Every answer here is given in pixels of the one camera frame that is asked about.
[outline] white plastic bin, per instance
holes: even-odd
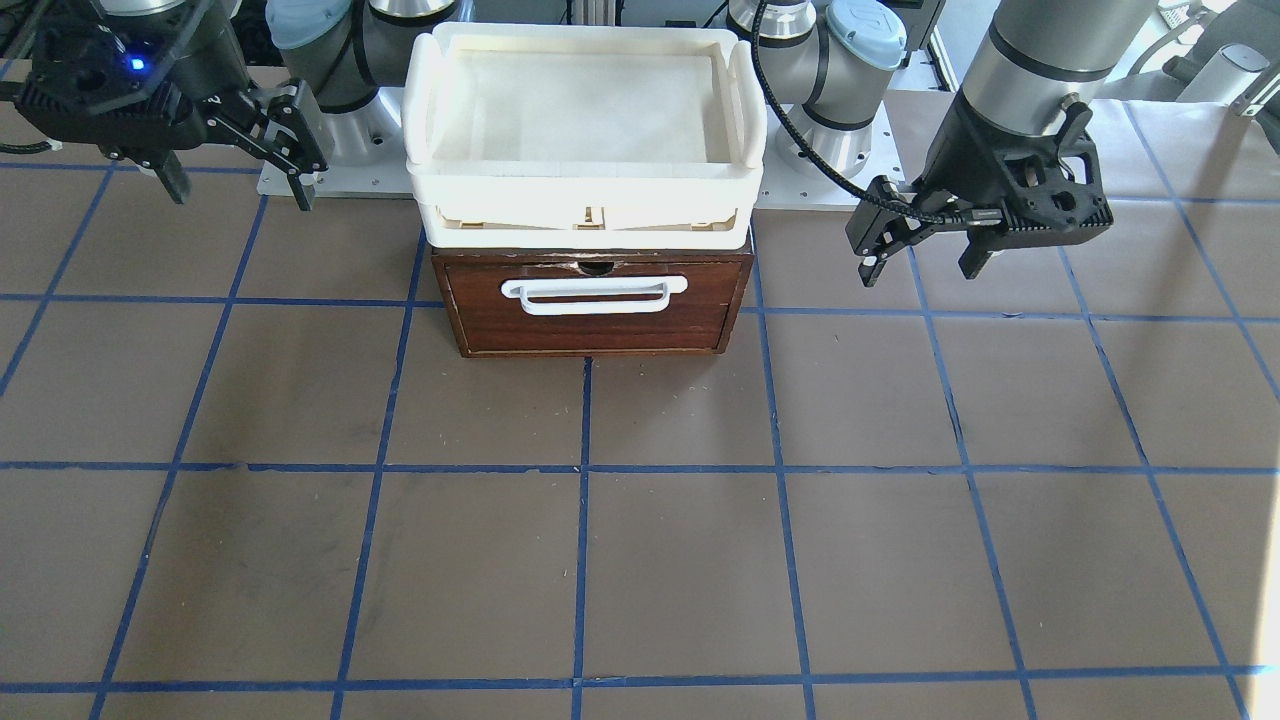
[[[403,120],[438,247],[733,250],[763,172],[750,47],[719,29],[444,23]]]

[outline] white drawer handle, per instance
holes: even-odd
[[[630,315],[660,313],[671,296],[689,290],[681,275],[640,278],[524,278],[502,283],[506,297],[518,297],[530,315]],[[534,299],[660,295],[653,300],[599,300],[589,302],[534,302]]]

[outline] light blue joint cap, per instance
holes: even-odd
[[[850,53],[882,70],[896,70],[906,59],[902,18],[876,0],[831,0],[827,26]]]
[[[329,32],[352,0],[268,0],[266,26],[280,50],[296,50]]]

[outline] grid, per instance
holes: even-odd
[[[1130,413],[1125,393],[1112,360],[1100,333],[1100,324],[1107,322],[1130,323],[1213,323],[1234,325],[1252,352],[1257,370],[1265,377],[1275,398],[1280,401],[1280,387],[1267,365],[1258,342],[1252,334],[1252,328],[1274,325],[1280,323],[1280,316],[1245,316],[1239,311],[1231,293],[1228,290],[1221,274],[1215,268],[1212,259],[1197,234],[1197,229],[1188,215],[1187,206],[1193,204],[1240,204],[1240,205],[1280,205],[1280,201],[1271,200],[1220,200],[1204,197],[1180,197],[1174,188],[1165,169],[1160,165],[1157,154],[1152,150],[1143,127],[1130,109],[1126,115],[1138,136],[1142,138],[1143,150],[1156,165],[1161,183],[1167,191],[1167,197],[1114,197],[1115,200],[1164,202],[1171,204],[1180,215],[1187,232],[1192,236],[1197,247],[1197,255],[1203,266],[1212,275],[1224,302],[1229,309],[1229,316],[1199,316],[1199,315],[1125,315],[1125,314],[1097,314],[1091,311],[1076,278],[1075,269],[1068,254],[1059,251],[1064,270],[1070,281],[1071,290],[1078,301],[1078,313],[986,313],[963,310],[938,310],[931,307],[929,295],[925,282],[922,278],[920,261],[914,250],[909,252],[906,260],[910,265],[911,279],[918,295],[919,310],[895,309],[833,309],[833,307],[780,307],[767,302],[762,272],[754,274],[755,305],[744,307],[741,323],[750,323],[754,318],[760,338],[763,357],[764,393],[769,413],[769,439],[772,445],[772,464],[758,465],[637,465],[637,464],[598,464],[593,461],[593,368],[595,363],[586,359],[582,364],[581,379],[581,456],[577,465],[539,465],[539,464],[495,464],[495,465],[424,465],[424,464],[394,464],[389,462],[389,443],[392,427],[396,419],[397,400],[399,395],[401,379],[406,369],[406,354],[408,351],[411,329],[413,327],[415,311],[439,310],[440,302],[420,300],[419,286],[421,283],[422,266],[426,254],[426,238],[417,240],[416,256],[410,279],[408,293],[403,301],[392,300],[357,300],[357,299],[275,299],[275,297],[246,297],[239,290],[253,254],[255,242],[268,213],[266,199],[260,200],[253,217],[252,228],[244,242],[239,263],[236,268],[230,290],[224,297],[216,296],[119,296],[119,295],[72,295],[60,293],[59,283],[72,263],[72,259],[81,245],[86,231],[92,223],[95,213],[108,191],[114,177],[129,173],[132,169],[115,164],[100,165],[50,165],[37,163],[0,163],[0,168],[22,169],[31,173],[44,172],[77,172],[101,173],[101,182],[96,193],[83,213],[83,218],[65,254],[59,261],[47,288],[42,293],[4,293],[0,302],[37,302],[36,311],[18,343],[12,359],[5,366],[4,375],[0,377],[0,396],[9,388],[10,382],[23,366],[24,355],[31,346],[32,338],[40,332],[41,323],[47,310],[61,304],[177,304],[177,305],[220,305],[221,313],[218,319],[212,342],[204,360],[195,395],[191,398],[186,420],[182,425],[179,439],[173,450],[172,460],[168,462],[127,462],[127,461],[56,461],[56,460],[24,460],[0,459],[0,469],[95,469],[119,471],[161,471],[165,473],[164,486],[159,502],[155,507],[150,532],[138,555],[137,569],[124,605],[123,614],[114,641],[110,647],[101,679],[99,682],[73,682],[73,683],[26,683],[26,682],[0,682],[0,694],[52,694],[76,693],[93,697],[90,719],[96,720],[102,715],[104,705],[110,696],[140,694],[140,693],[165,693],[165,692],[223,692],[223,693],[261,693],[261,692],[307,692],[332,693],[330,717],[337,720],[343,716],[344,701],[351,693],[372,691],[534,691],[556,689],[566,691],[571,694],[571,720],[579,720],[584,714],[584,691],[608,688],[682,688],[682,687],[762,687],[786,685],[800,688],[804,697],[804,712],[810,720],[819,717],[814,700],[815,687],[829,685],[890,685],[890,684],[923,684],[923,683],[980,683],[980,682],[1016,682],[1025,706],[1025,715],[1029,719],[1038,717],[1033,682],[1073,680],[1073,679],[1105,679],[1105,678],[1216,678],[1225,682],[1240,717],[1249,717],[1245,700],[1239,687],[1239,679],[1247,676],[1267,675],[1277,670],[1271,665],[1238,665],[1231,664],[1219,637],[1217,628],[1208,603],[1201,591],[1201,585],[1188,555],[1183,547],[1179,528],[1174,515],[1166,506],[1161,475],[1254,475],[1274,477],[1277,474],[1276,466],[1187,466],[1187,465],[1157,465],[1153,464],[1143,446],[1143,439],[1138,432],[1138,424]],[[251,169],[239,168],[189,168],[192,173],[253,173]],[[358,564],[355,573],[355,585],[351,593],[349,611],[347,614],[346,632],[343,635],[342,652],[338,673],[334,678],[314,680],[270,680],[256,682],[243,680],[182,680],[182,682],[137,682],[119,680],[115,678],[125,639],[131,630],[134,609],[140,593],[147,578],[150,557],[156,536],[160,528],[161,516],[165,512],[166,502],[174,489],[179,473],[202,473],[232,468],[233,464],[224,462],[192,462],[184,460],[188,441],[196,423],[201,402],[205,397],[210,377],[218,361],[219,350],[228,328],[228,324],[238,307],[252,305],[301,305],[301,306],[352,306],[352,307],[388,307],[402,309],[402,324],[399,329],[398,345],[396,350],[394,373],[385,400],[385,411],[381,418],[378,454],[372,464],[343,464],[343,462],[248,462],[252,471],[279,471],[279,473],[352,473],[371,474],[371,491],[367,498],[367,510],[362,541],[360,546]],[[924,322],[928,332],[929,346],[933,352],[933,361],[938,379],[945,395],[946,410],[951,429],[955,437],[955,448],[960,459],[959,464],[942,465],[803,465],[786,461],[783,452],[783,436],[780,423],[778,391],[774,386],[774,352],[771,348],[769,323],[772,316],[787,315],[852,315],[852,316],[899,316],[919,318]],[[996,465],[978,464],[970,459],[970,452],[965,439],[965,428],[961,423],[961,414],[957,409],[955,392],[948,373],[948,365],[940,342],[937,320],[940,319],[984,319],[1007,323],[1020,320],[1052,320],[1061,323],[1083,324],[1092,338],[1097,357],[1106,374],[1106,379],[1115,396],[1124,418],[1125,429],[1134,446],[1139,462],[1137,465],[1097,465],[1097,466],[1070,466],[1070,465]],[[378,516],[380,495],[385,474],[449,474],[449,473],[500,473],[524,474],[538,470],[547,474],[563,474],[577,477],[579,479],[579,518],[577,518],[577,556],[575,573],[575,609],[573,609],[573,655],[571,676],[550,678],[398,678],[398,679],[358,679],[351,676],[352,657],[355,652],[357,628],[361,618],[365,596],[365,582],[369,574],[370,555],[372,552],[374,538],[378,529]],[[782,546],[786,556],[786,570],[788,582],[788,596],[792,610],[796,653],[799,662],[797,674],[756,674],[756,675],[627,675],[627,676],[589,676],[585,674],[586,655],[586,621],[590,611],[590,597],[588,593],[588,551],[590,538],[590,478],[591,474],[768,474],[776,478],[778,518],[782,528]],[[991,574],[991,582],[1000,605],[1000,615],[1007,633],[1007,641],[1014,667],[1011,670],[989,670],[974,667],[972,670],[956,671],[893,671],[893,673],[815,673],[810,666],[809,637],[805,624],[805,606],[801,597],[801,577],[797,568],[796,547],[792,532],[792,511],[788,495],[788,477],[796,474],[847,474],[847,475],[909,475],[909,474],[956,474],[965,478],[973,505],[974,518],[978,524],[986,561]],[[1025,474],[1107,474],[1107,475],[1134,475],[1147,480],[1152,498],[1160,509],[1161,521],[1169,537],[1169,543],[1178,559],[1185,583],[1194,598],[1197,611],[1204,625],[1217,662],[1211,665],[1174,665],[1174,666],[1082,666],[1082,667],[1036,667],[1029,666],[1023,656],[1018,628],[1014,620],[1014,611],[1007,597],[1005,578],[1001,571],[1000,557],[996,542],[992,537],[983,493],[978,483],[978,475],[986,473],[1025,473]]]

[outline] wooden box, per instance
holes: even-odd
[[[728,346],[753,254],[433,249],[431,264],[466,357],[705,355]]]

